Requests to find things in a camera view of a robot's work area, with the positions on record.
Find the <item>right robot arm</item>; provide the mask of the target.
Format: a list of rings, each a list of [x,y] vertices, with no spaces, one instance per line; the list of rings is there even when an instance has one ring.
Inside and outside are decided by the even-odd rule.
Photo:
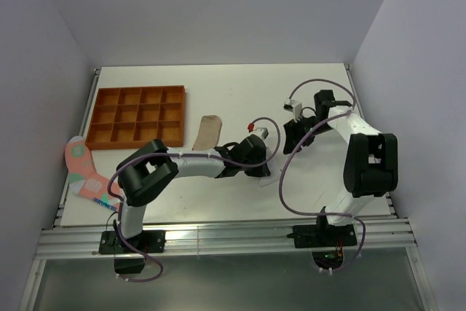
[[[336,131],[347,145],[343,167],[342,190],[330,205],[323,207],[323,223],[315,227],[315,237],[331,245],[341,234],[340,228],[351,223],[359,212],[376,198],[398,185],[398,139],[370,126],[353,111],[349,101],[338,101],[332,90],[314,95],[314,114],[302,115],[302,104],[288,99],[283,108],[293,114],[286,122],[284,154],[295,154],[310,146],[316,135]]]

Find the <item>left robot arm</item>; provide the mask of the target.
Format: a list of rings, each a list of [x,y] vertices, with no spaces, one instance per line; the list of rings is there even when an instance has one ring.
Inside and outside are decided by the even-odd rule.
[[[123,191],[116,244],[125,252],[142,243],[146,206],[176,178],[231,178],[239,172],[253,178],[271,175],[267,165],[264,131],[252,132],[239,143],[228,143],[205,151],[183,153],[167,148],[159,139],[148,142],[121,162],[112,176]]]

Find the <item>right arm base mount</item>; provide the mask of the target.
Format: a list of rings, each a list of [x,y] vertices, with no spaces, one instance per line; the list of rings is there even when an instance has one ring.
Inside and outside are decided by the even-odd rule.
[[[314,263],[323,269],[338,269],[344,263],[344,247],[357,245],[353,225],[335,227],[325,216],[318,216],[315,224],[295,225],[287,238],[293,240],[297,249],[325,248],[312,253]]]

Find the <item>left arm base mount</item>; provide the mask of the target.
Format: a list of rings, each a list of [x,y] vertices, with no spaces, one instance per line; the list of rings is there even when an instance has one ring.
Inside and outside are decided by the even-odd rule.
[[[145,254],[163,253],[165,249],[164,230],[143,230],[137,236],[127,238],[126,241],[134,248]],[[125,245],[116,231],[105,231],[100,238],[98,248],[100,255],[122,255],[135,253]],[[115,258],[114,271],[120,275],[137,275],[143,271],[146,265],[146,257],[139,258]]]

